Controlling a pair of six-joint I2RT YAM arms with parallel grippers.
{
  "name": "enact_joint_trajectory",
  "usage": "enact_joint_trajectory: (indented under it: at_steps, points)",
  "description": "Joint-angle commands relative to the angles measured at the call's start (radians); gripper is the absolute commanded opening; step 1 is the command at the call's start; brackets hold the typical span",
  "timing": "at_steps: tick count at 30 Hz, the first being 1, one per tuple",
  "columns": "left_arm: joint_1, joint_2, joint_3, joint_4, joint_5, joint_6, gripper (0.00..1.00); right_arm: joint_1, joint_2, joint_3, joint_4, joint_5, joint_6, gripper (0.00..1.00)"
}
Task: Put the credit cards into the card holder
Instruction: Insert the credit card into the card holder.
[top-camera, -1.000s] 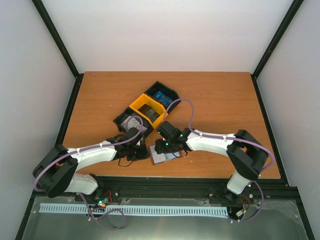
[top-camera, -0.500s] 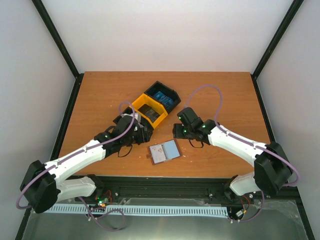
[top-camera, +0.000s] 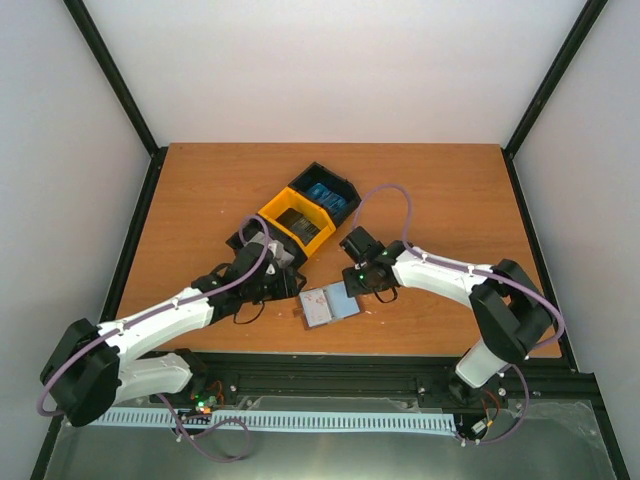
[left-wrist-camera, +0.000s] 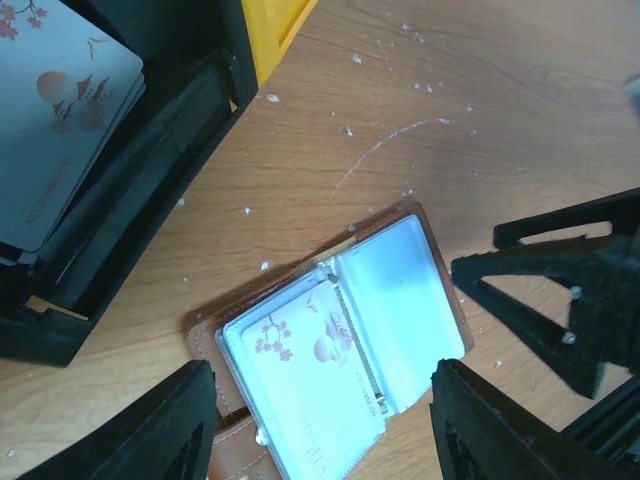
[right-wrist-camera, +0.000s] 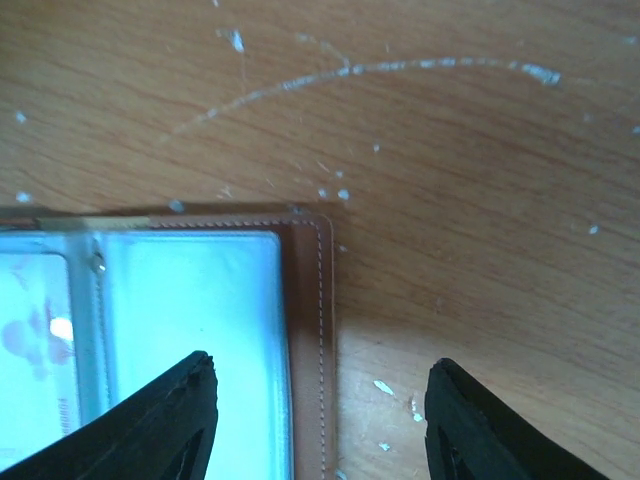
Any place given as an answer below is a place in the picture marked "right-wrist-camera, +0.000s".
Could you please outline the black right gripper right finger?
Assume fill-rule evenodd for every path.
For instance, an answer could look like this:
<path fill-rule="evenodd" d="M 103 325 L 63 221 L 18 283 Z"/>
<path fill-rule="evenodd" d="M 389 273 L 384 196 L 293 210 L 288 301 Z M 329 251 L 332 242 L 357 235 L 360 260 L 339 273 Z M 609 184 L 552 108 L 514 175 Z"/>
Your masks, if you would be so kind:
<path fill-rule="evenodd" d="M 430 369 L 425 448 L 433 479 L 603 479 L 449 358 Z"/>

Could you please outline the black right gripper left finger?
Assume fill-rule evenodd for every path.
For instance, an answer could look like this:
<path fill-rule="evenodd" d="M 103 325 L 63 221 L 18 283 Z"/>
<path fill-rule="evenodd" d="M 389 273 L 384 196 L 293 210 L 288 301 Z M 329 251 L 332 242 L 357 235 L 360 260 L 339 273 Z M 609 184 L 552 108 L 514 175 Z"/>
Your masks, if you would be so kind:
<path fill-rule="evenodd" d="M 195 351 L 3 479 L 203 479 L 218 421 L 212 357 Z"/>

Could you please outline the white patterned credit card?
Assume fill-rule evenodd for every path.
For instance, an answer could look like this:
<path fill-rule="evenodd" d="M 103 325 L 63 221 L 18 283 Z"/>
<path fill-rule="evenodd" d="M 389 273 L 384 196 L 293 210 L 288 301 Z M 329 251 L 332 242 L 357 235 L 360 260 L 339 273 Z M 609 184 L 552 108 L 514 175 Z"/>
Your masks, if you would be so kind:
<path fill-rule="evenodd" d="M 67 262 L 1 255 L 1 468 L 80 427 Z"/>

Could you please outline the brown leather card holder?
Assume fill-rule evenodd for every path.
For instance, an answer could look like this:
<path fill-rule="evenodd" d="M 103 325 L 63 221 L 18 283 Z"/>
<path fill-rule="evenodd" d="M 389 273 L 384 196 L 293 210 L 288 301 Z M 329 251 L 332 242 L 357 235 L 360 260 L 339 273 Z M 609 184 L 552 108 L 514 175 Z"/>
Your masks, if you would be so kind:
<path fill-rule="evenodd" d="M 218 421 L 203 479 L 333 474 L 332 243 L 330 222 L 303 213 L 1 223 L 1 255 L 67 262 L 75 431 L 191 353 L 212 357 Z"/>

